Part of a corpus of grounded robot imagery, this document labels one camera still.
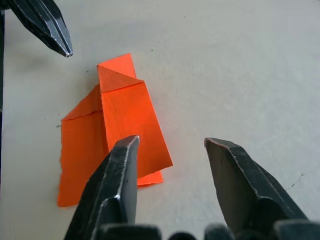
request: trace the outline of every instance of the white table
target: white table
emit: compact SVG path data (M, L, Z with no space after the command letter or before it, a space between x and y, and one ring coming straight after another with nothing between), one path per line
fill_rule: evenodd
M138 191L137 223L198 238L223 223L205 137L233 141L320 218L320 2L58 0L74 56L63 58L8 10L0 239L62 240L60 120L98 82L96 65L132 53L174 167Z

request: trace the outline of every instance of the black metal tip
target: black metal tip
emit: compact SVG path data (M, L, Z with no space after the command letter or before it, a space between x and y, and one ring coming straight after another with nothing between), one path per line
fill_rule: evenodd
M73 55L71 38L53 0L8 0L21 23L47 47L64 57Z
M235 234L250 229L266 236L278 220L307 218L241 146L217 138L204 144L224 219Z
M137 135L116 142L87 182L65 240L96 239L104 225L134 224L138 146Z

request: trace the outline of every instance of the orange paper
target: orange paper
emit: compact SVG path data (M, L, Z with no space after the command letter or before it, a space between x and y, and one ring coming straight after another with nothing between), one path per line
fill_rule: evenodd
M163 182L172 161L144 81L136 78L130 54L97 66L97 85L61 123L61 168L57 205L76 205L85 185L115 143L140 136L139 188Z

